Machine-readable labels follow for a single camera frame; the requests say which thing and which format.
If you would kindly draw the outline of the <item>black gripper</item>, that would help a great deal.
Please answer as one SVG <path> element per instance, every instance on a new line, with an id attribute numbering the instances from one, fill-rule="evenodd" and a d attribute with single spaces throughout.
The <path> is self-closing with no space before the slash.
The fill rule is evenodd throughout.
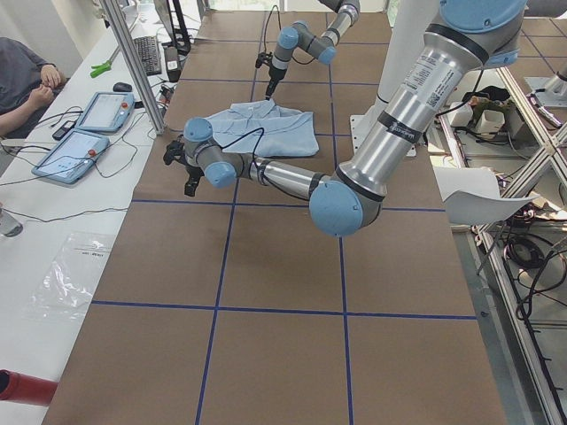
<path id="1" fill-rule="evenodd" d="M 184 195 L 187 197 L 194 197 L 200 183 L 200 179 L 204 176 L 203 170 L 198 166 L 187 165 L 186 171 L 189 175 L 189 180 L 184 185 Z"/>
<path id="2" fill-rule="evenodd" d="M 270 81 L 265 91 L 265 99 L 270 99 L 274 95 L 277 84 L 284 78 L 284 71 L 276 67 L 271 67 L 268 71 L 268 75 Z"/>

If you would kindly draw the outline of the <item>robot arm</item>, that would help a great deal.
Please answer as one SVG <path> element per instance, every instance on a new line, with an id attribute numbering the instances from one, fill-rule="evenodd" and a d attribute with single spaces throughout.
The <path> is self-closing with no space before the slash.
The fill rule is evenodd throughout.
<path id="1" fill-rule="evenodd" d="M 189 120 L 183 156 L 188 191 L 200 178 L 224 188 L 239 178 L 306 200 L 314 224 L 331 236 L 349 236 L 381 211 L 386 183 L 419 142 L 462 77 L 470 71 L 508 66 L 517 60 L 523 1 L 442 1 L 425 29 L 424 47 L 392 98 L 376 101 L 351 118 L 353 157 L 332 175 L 233 153 L 214 140 L 208 120 Z"/>
<path id="2" fill-rule="evenodd" d="M 321 4 L 337 14 L 322 35 L 313 34 L 305 21 L 295 21 L 291 26 L 280 30 L 274 52 L 262 52 L 258 55 L 255 66 L 269 67 L 270 80 L 265 92 L 267 100 L 273 96 L 277 84 L 285 77 L 296 49 L 301 49 L 313 59 L 329 65 L 337 55 L 336 46 L 341 37 L 360 17 L 361 7 L 357 0 L 321 1 Z"/>

